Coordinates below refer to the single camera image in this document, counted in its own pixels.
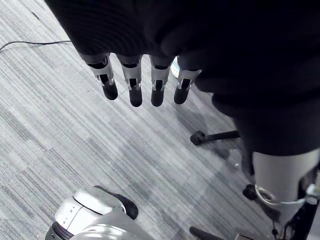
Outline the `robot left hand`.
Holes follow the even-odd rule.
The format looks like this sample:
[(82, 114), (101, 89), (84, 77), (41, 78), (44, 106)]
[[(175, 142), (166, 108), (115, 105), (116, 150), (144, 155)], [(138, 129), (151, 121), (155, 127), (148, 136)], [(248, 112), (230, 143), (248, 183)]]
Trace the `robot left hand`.
[(49, 0), (76, 50), (177, 57), (199, 70), (251, 153), (255, 183), (276, 201), (305, 196), (311, 173), (282, 156), (320, 147), (320, 3), (317, 0)]

